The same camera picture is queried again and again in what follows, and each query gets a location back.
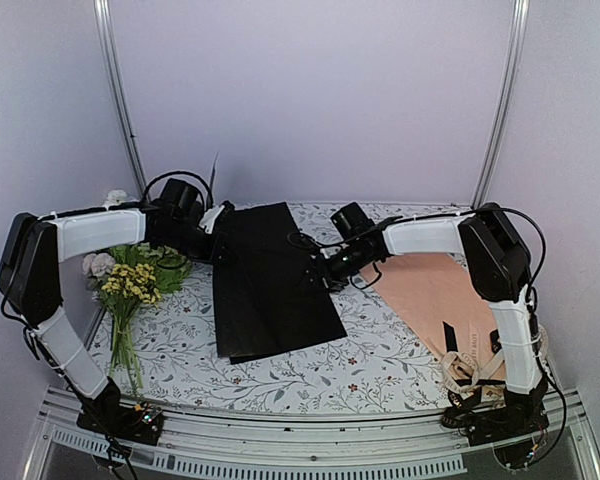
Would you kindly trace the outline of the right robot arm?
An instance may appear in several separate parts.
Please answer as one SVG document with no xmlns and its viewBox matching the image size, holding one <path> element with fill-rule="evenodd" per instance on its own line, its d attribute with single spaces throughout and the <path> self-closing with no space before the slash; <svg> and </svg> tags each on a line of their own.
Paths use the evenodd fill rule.
<svg viewBox="0 0 600 480">
<path fill-rule="evenodd" d="M 506 367 L 507 391 L 528 395 L 539 386 L 539 325 L 531 253 L 510 222 L 511 209 L 487 203 L 475 210 L 410 218 L 390 217 L 374 223 L 357 203 L 331 220 L 341 235 L 315 248 L 325 284 L 337 289 L 369 264 L 407 254 L 456 254 L 465 258 L 471 284 L 495 318 Z"/>
</svg>

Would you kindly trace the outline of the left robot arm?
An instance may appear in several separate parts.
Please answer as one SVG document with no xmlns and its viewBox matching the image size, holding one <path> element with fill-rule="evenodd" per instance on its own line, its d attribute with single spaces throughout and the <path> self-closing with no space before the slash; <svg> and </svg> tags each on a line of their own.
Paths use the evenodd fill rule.
<svg viewBox="0 0 600 480">
<path fill-rule="evenodd" d="M 115 382 L 97 365 L 64 309 L 62 265 L 80 257 L 85 276 L 111 315 L 128 322 L 143 305 L 176 291 L 193 262 L 210 262 L 217 229 L 232 210 L 225 202 L 205 212 L 176 203 L 123 202 L 82 210 L 17 215 L 0 264 L 3 305 L 33 338 L 33 351 L 78 395 L 93 401 L 91 419 L 108 434 L 128 426 L 128 412 L 108 394 Z"/>
</svg>

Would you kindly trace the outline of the black wrapping paper sheet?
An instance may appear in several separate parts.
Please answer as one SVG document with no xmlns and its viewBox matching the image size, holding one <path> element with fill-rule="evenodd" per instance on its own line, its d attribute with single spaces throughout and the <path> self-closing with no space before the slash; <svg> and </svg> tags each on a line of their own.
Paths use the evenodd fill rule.
<svg viewBox="0 0 600 480">
<path fill-rule="evenodd" d="M 314 261 L 288 236 L 285 203 L 235 210 L 218 225 L 213 264 L 216 351 L 231 363 L 263 359 L 347 336 Z"/>
</svg>

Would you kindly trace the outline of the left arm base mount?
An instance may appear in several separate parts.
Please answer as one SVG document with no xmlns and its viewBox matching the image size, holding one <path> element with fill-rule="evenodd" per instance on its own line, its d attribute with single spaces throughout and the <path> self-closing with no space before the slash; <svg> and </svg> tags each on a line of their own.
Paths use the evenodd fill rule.
<svg viewBox="0 0 600 480">
<path fill-rule="evenodd" d="M 153 406 L 135 407 L 87 401 L 78 416 L 77 426 L 92 432 L 136 443 L 156 446 L 160 439 L 164 415 Z"/>
</svg>

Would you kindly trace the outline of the yellow small flower bunch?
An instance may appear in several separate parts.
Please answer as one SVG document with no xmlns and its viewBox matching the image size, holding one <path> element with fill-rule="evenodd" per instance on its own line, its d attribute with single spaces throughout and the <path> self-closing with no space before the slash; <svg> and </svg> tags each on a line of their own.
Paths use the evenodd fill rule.
<svg viewBox="0 0 600 480">
<path fill-rule="evenodd" d="M 154 267 L 142 263 L 135 266 L 116 263 L 99 293 L 106 305 L 114 306 L 153 305 L 162 299 Z"/>
</svg>

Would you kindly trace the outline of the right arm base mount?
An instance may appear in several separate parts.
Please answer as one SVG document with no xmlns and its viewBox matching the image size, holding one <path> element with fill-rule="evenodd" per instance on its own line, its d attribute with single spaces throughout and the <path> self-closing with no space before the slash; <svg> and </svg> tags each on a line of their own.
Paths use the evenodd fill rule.
<svg viewBox="0 0 600 480">
<path fill-rule="evenodd" d="M 545 440 L 543 431 L 549 426 L 543 398 L 506 390 L 504 402 L 502 408 L 468 414 L 460 431 L 468 437 L 471 446 L 525 436 L 521 443 L 497 447 L 495 456 L 502 466 L 512 470 L 530 467 L 540 459 L 540 448 Z"/>
</svg>

